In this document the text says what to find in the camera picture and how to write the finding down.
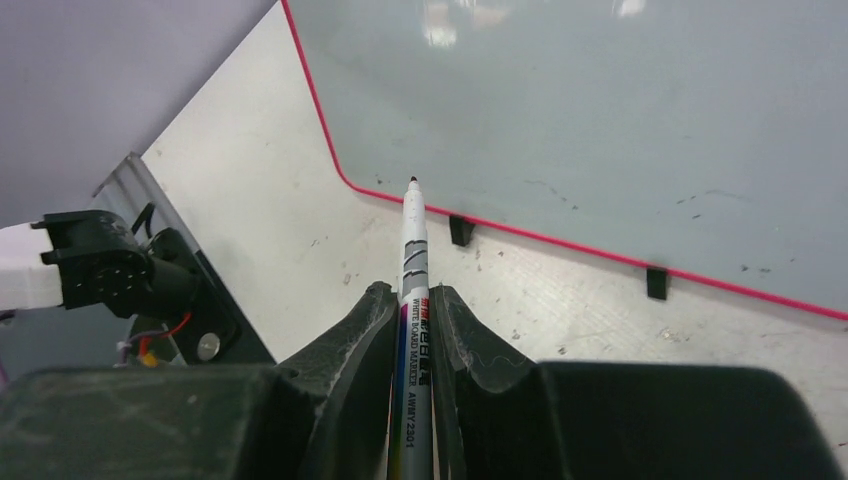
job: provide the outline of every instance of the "whiteboard marker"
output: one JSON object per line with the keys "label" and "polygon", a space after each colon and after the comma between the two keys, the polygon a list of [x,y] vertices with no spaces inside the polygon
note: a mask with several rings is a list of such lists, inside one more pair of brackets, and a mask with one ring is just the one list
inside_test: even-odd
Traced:
{"label": "whiteboard marker", "polygon": [[400,318],[389,430],[390,480],[433,478],[429,299],[424,197],[418,180],[412,177],[403,196]]}

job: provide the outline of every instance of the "gray wall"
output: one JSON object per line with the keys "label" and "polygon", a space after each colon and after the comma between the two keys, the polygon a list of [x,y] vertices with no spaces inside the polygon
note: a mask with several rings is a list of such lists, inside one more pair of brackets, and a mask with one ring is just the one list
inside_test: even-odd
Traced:
{"label": "gray wall", "polygon": [[0,227],[85,207],[274,0],[0,0]]}

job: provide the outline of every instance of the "glass board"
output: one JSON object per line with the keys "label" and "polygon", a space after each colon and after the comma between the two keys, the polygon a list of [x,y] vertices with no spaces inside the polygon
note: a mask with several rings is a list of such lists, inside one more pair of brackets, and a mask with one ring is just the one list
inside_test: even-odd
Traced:
{"label": "glass board", "polygon": [[848,3],[286,7],[355,188],[848,318]]}

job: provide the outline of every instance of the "red wire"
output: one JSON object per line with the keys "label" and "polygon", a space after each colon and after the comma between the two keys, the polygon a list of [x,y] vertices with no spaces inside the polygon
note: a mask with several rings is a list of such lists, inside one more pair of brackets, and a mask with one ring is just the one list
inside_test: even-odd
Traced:
{"label": "red wire", "polygon": [[[185,315],[183,315],[183,321],[180,322],[179,325],[168,330],[165,333],[160,334],[159,338],[168,338],[168,337],[174,335],[175,333],[182,330],[183,327],[186,326],[186,324],[188,323],[189,320],[191,320],[191,312],[187,312]],[[147,355],[147,349],[150,346],[151,341],[153,341],[153,336],[141,338],[141,341],[139,342],[139,345],[138,345],[138,355],[139,355],[139,357],[144,357],[145,355]]]}
{"label": "red wire", "polygon": [[183,315],[183,321],[180,322],[179,325],[177,325],[175,328],[168,330],[167,332],[163,333],[162,335],[159,335],[159,338],[168,338],[168,337],[174,335],[175,333],[182,330],[182,328],[185,327],[186,323],[188,323],[189,320],[191,320],[191,312],[186,312],[186,314]]}
{"label": "red wire", "polygon": [[147,355],[147,347],[150,345],[151,340],[152,340],[152,338],[150,338],[150,337],[144,337],[144,338],[141,339],[141,342],[139,343],[139,346],[138,346],[138,355],[140,357],[143,358],[145,355]]}

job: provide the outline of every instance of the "white tabletop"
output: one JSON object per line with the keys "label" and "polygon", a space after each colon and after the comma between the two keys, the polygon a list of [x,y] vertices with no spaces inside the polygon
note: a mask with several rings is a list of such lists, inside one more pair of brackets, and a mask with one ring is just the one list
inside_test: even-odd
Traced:
{"label": "white tabletop", "polygon": [[[400,208],[338,176],[282,8],[273,8],[144,154],[277,360],[395,282]],[[427,185],[422,185],[426,198]],[[848,323],[431,215],[431,283],[535,359],[747,365],[801,392],[848,465]]]}

